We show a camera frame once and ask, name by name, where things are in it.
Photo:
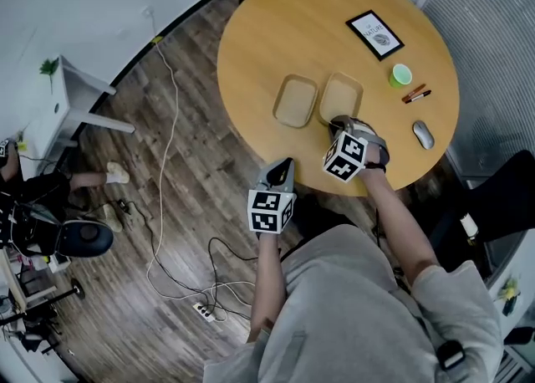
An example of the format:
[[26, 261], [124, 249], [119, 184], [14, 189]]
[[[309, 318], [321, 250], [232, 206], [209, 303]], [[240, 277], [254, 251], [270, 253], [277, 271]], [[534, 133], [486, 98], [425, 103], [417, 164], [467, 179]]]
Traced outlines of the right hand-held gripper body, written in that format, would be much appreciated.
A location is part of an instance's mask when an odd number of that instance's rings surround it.
[[[339, 115], [332, 120], [339, 122]], [[348, 183], [362, 170], [380, 169], [386, 172], [386, 165], [390, 162], [386, 142], [362, 120], [355, 127], [341, 125], [338, 138], [330, 140], [332, 144], [323, 159], [323, 171], [327, 174]], [[374, 143], [380, 148], [380, 163], [366, 163], [366, 150], [369, 143]]]

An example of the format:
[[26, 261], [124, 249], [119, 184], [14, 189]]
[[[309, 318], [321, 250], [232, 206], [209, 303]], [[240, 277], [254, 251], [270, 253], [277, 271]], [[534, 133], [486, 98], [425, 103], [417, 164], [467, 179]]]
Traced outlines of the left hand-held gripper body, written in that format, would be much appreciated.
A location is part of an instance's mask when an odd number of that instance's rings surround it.
[[294, 191], [294, 161], [293, 179], [280, 181], [279, 184], [267, 182], [269, 170], [274, 166], [279, 166], [284, 159], [264, 167], [258, 175], [256, 185], [248, 192], [248, 225], [249, 229], [257, 234], [281, 234], [293, 216], [294, 203], [297, 198]]

